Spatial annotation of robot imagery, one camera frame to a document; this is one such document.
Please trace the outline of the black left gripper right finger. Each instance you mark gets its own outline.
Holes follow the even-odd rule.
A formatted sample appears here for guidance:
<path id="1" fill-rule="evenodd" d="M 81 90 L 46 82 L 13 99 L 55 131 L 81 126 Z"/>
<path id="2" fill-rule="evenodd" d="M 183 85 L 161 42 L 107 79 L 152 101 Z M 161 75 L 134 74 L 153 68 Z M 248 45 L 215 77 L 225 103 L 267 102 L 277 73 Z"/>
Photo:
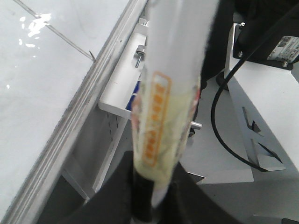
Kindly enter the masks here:
<path id="1" fill-rule="evenodd" d="M 178 163 L 162 212 L 162 224 L 239 224 L 209 198 Z"/>

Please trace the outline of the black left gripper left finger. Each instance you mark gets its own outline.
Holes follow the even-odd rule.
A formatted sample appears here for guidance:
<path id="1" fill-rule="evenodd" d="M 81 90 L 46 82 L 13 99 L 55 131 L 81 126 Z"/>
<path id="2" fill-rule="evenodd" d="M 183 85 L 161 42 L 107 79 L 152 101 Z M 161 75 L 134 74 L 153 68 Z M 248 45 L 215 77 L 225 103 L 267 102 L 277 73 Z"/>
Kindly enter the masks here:
<path id="1" fill-rule="evenodd" d="M 58 217 L 46 210 L 41 224 L 129 224 L 132 216 L 133 152 L 126 151 L 100 190 L 73 213 Z"/>

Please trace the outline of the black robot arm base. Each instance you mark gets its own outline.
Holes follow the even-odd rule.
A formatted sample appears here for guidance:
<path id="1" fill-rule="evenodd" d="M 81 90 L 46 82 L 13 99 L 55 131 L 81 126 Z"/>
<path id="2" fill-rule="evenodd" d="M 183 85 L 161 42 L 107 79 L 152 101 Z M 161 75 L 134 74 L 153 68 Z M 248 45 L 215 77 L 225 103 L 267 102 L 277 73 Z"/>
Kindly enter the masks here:
<path id="1" fill-rule="evenodd" d="M 235 13 L 245 21 L 238 44 L 241 49 L 248 50 L 255 40 L 298 3 L 297 0 L 220 0 L 201 70 L 201 89 L 205 89 L 207 81 L 225 67 L 228 35 Z"/>

